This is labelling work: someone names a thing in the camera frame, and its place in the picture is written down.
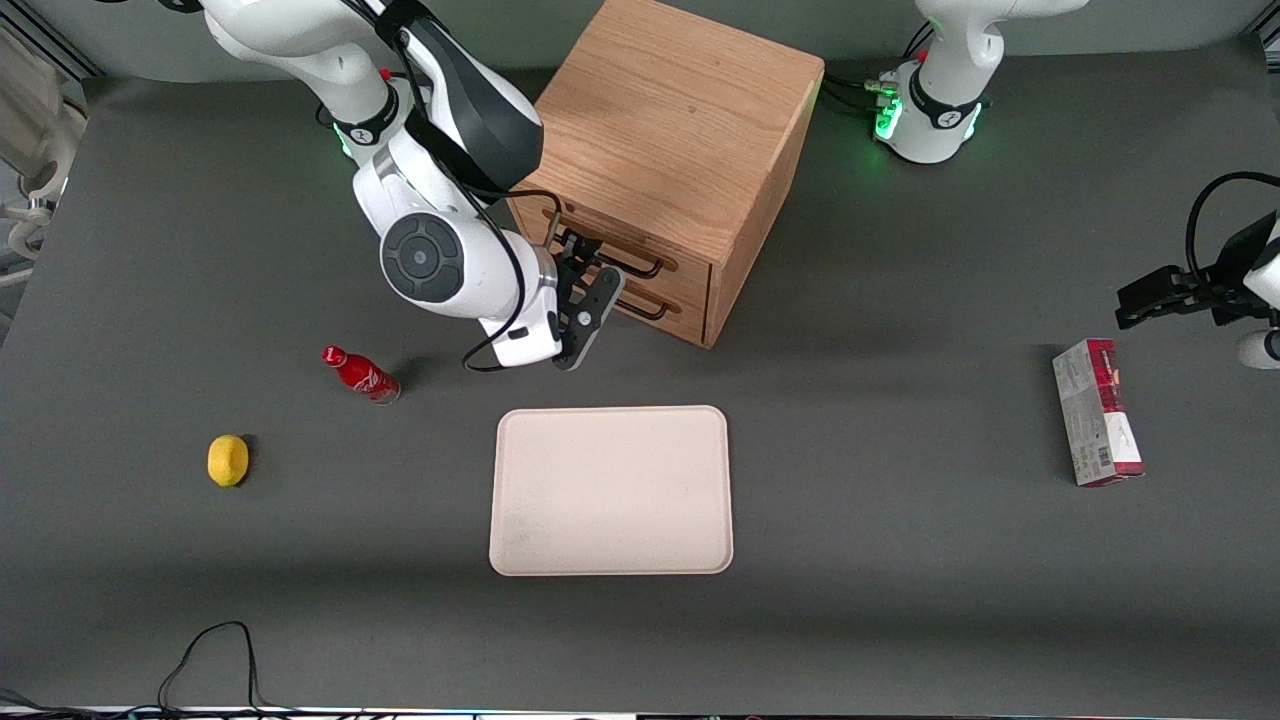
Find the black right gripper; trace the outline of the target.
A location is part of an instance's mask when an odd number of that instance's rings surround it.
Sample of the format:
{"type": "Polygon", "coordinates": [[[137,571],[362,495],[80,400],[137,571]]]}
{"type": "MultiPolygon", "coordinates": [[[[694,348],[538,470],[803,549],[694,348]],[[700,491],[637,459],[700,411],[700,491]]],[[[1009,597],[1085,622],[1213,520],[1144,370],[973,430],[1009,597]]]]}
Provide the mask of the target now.
{"type": "Polygon", "coordinates": [[[563,333],[582,327],[576,304],[590,293],[593,278],[604,265],[602,242],[563,228],[556,237],[559,251],[550,255],[556,269],[556,307],[548,315],[550,332],[563,333]]]}

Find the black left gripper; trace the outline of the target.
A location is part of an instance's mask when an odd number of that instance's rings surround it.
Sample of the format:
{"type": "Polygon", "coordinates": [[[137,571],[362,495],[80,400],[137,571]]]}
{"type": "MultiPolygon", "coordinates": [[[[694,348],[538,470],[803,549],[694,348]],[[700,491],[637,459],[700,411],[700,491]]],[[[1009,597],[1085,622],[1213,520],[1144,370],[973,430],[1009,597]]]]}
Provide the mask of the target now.
{"type": "Polygon", "coordinates": [[[1275,211],[1226,240],[1215,263],[1203,266],[1196,243],[1188,250],[1187,273],[1176,265],[1160,266],[1117,291],[1116,324],[1129,331],[1161,316],[1208,311],[1216,325],[1253,318],[1277,324],[1277,291],[1253,290],[1245,283],[1252,272],[1277,269],[1277,214],[1275,211]]]}

